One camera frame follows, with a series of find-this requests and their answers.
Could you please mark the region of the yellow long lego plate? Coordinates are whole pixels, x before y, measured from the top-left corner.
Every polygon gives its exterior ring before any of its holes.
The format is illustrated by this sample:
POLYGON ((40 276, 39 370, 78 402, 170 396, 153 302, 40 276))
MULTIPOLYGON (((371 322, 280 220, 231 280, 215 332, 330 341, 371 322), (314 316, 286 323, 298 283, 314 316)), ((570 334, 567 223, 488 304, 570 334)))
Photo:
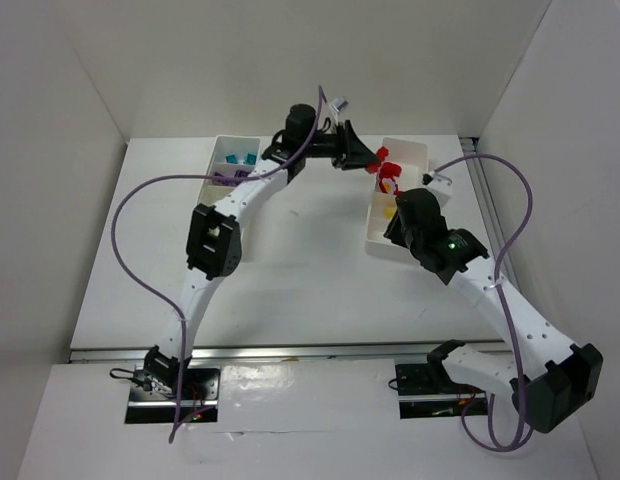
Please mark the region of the yellow long lego plate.
POLYGON ((395 215, 395 213, 396 213, 395 207, 389 206, 384 209, 384 216, 387 219, 391 219, 395 215))

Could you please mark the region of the red oval lego piece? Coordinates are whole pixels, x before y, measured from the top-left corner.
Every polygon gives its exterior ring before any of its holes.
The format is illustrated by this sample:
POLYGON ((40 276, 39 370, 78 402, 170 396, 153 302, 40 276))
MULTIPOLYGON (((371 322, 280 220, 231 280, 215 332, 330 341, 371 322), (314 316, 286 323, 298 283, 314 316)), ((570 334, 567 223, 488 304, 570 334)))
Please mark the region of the red oval lego piece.
POLYGON ((400 192, 397 176, 380 175, 377 186, 379 191, 384 194, 397 195, 400 192))

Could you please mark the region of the purple lego plate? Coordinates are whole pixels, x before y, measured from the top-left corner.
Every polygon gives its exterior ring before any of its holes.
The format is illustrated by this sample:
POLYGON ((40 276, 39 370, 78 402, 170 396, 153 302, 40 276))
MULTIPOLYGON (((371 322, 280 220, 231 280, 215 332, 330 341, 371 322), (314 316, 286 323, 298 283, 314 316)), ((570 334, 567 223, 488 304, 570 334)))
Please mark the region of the purple lego plate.
POLYGON ((250 171, 247 170, 237 170, 234 173, 234 178, 237 181, 242 181, 244 178, 248 177, 250 175, 250 171))

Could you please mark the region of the purple rounded lego block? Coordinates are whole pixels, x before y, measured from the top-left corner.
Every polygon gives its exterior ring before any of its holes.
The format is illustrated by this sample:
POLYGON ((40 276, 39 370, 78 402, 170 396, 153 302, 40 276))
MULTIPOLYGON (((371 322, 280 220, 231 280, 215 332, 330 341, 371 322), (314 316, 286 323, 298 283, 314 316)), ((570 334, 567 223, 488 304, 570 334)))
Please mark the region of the purple rounded lego block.
POLYGON ((211 183, 218 186, 234 187, 236 185, 235 177, 228 176, 220 172, 214 172, 211 183))

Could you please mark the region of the red tall lego brick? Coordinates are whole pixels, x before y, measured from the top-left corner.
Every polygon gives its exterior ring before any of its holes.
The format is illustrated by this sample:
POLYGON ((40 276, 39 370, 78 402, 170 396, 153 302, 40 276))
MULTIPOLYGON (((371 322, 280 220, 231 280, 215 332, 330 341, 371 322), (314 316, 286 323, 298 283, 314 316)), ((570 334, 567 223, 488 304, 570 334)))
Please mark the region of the red tall lego brick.
POLYGON ((377 174, 381 166, 386 161, 389 150, 385 146, 381 146, 375 153, 376 160, 365 167, 365 171, 369 174, 377 174))

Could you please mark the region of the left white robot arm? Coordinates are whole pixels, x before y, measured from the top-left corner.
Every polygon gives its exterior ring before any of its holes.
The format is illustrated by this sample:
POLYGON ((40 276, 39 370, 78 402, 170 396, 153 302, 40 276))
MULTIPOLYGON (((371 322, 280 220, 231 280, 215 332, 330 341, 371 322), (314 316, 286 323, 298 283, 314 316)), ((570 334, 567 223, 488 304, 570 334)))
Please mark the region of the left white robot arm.
POLYGON ((143 365, 144 373, 172 396, 179 394, 185 383, 194 338, 212 296, 241 262, 242 230, 260 207, 304 169, 308 158, 329 158, 334 168, 344 171, 379 163, 350 121, 337 122, 324 131, 318 128, 317 111, 298 104, 290 109, 284 129, 275 134, 252 172, 222 199, 194 208, 176 325, 149 350, 143 365))

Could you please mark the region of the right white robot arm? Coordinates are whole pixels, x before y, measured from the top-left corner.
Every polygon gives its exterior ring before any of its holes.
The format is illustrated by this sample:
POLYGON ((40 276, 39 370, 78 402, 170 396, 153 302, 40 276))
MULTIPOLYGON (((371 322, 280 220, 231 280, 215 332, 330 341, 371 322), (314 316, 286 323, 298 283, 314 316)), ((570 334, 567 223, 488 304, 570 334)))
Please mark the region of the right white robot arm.
POLYGON ((469 231, 451 229, 425 188, 399 194, 384 235, 428 272, 465 297, 511 348, 500 360, 449 340, 427 356, 440 384, 467 384, 507 397, 533 430, 547 434, 589 402, 603 366, 591 343, 578 345, 546 320, 499 275, 486 247, 469 231))

